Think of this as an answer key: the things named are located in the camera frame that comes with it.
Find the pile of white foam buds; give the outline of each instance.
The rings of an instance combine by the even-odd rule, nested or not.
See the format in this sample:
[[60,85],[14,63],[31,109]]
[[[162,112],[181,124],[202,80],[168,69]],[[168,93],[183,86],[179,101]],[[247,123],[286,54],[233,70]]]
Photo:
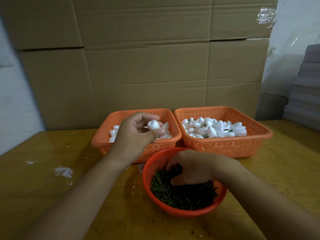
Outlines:
[[[145,126],[145,128],[148,128],[150,131],[151,130],[155,130],[155,129],[158,129],[160,128],[160,125],[158,123],[158,121],[156,120],[151,120],[148,122],[147,126]],[[173,135],[170,134],[170,124],[169,122],[166,122],[162,125],[162,128],[165,129],[165,133],[162,137],[160,138],[157,138],[157,139],[166,139],[166,138],[172,138]],[[115,141],[115,138],[117,136],[117,133],[118,133],[118,129],[119,129],[119,125],[114,125],[112,127],[112,130],[109,131],[109,135],[110,135],[110,138],[109,138],[109,142],[114,142]]]
[[202,118],[193,120],[184,119],[181,121],[186,133],[195,138],[216,138],[246,136],[247,130],[241,122],[232,123],[231,121],[222,121],[212,118]]

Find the person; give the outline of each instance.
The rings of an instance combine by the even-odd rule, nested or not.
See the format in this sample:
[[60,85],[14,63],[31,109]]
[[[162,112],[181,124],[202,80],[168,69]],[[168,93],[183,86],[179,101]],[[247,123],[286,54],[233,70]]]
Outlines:
[[[141,129],[158,116],[135,113],[123,120],[109,153],[105,155],[52,209],[30,229],[27,240],[83,239],[119,175],[164,129],[143,133]],[[182,166],[174,186],[217,180],[234,195],[267,239],[320,239],[320,221],[296,205],[237,160],[186,150],[167,164]]]

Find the red plastic basket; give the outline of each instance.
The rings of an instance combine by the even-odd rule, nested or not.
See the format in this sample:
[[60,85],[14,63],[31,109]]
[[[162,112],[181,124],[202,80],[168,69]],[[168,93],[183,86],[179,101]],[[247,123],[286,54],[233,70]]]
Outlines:
[[214,187],[218,188],[216,190],[218,197],[214,199],[214,202],[212,203],[212,205],[200,210],[180,210],[180,209],[173,208],[171,206],[166,205],[159,199],[157,199],[157,197],[155,197],[150,190],[151,179],[154,176],[156,170],[159,168],[162,168],[163,166],[166,166],[170,158],[172,158],[176,153],[184,150],[187,150],[187,148],[183,148],[183,147],[169,148],[169,149],[165,149],[160,152],[157,152],[153,156],[151,156],[149,160],[146,162],[146,164],[144,165],[144,168],[142,171],[142,181],[143,181],[144,188],[146,189],[146,192],[149,195],[149,197],[158,206],[160,206],[161,209],[166,211],[168,214],[171,214],[174,216],[183,216],[183,217],[194,217],[194,216],[207,214],[213,209],[217,208],[223,201],[224,197],[226,196],[226,193],[227,193],[226,187],[223,186],[218,181],[214,181]]
[[[180,108],[174,111],[174,116],[182,131],[182,139],[185,147],[202,152],[211,152],[227,157],[250,157],[253,156],[265,139],[270,139],[273,133],[270,129],[259,122],[251,119],[240,111],[226,106]],[[193,117],[210,117],[216,120],[242,122],[246,127],[247,136],[220,137],[199,139],[189,136],[183,128],[181,121]]]
[[143,153],[141,154],[141,156],[135,161],[135,163],[145,162],[155,152],[176,146],[176,142],[180,140],[182,136],[181,130],[171,110],[165,109],[165,108],[123,110],[123,111],[113,112],[109,114],[109,116],[102,123],[98,131],[95,133],[94,137],[91,140],[91,144],[94,147],[99,148],[102,155],[105,155],[110,150],[113,144],[108,142],[110,138],[109,131],[112,130],[112,127],[114,125],[120,125],[120,123],[124,119],[128,118],[129,116],[137,112],[144,112],[144,113],[157,115],[160,117],[160,122],[162,123],[165,123],[168,121],[170,124],[169,130],[170,130],[170,133],[173,135],[173,137],[168,139],[159,139],[157,140],[157,142],[158,141],[159,142],[156,144],[151,144],[151,143],[148,144],[144,149]]

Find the wooden table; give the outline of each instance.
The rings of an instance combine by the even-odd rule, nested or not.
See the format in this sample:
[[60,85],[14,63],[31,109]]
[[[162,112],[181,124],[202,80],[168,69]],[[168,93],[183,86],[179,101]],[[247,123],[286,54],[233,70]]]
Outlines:
[[[286,120],[264,121],[274,138],[240,162],[320,215],[320,133]],[[19,239],[100,159],[95,129],[40,132],[0,157],[0,239]],[[59,168],[73,173],[57,175]],[[85,239],[264,239],[229,192],[213,212],[177,218],[147,196],[138,165],[116,181]]]

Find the white wall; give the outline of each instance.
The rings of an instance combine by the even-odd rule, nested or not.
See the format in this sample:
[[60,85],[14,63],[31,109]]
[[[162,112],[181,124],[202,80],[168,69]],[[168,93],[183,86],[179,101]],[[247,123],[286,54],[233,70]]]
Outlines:
[[256,119],[282,117],[307,45],[320,43],[320,0],[278,0]]
[[44,130],[33,93],[0,20],[0,155]]

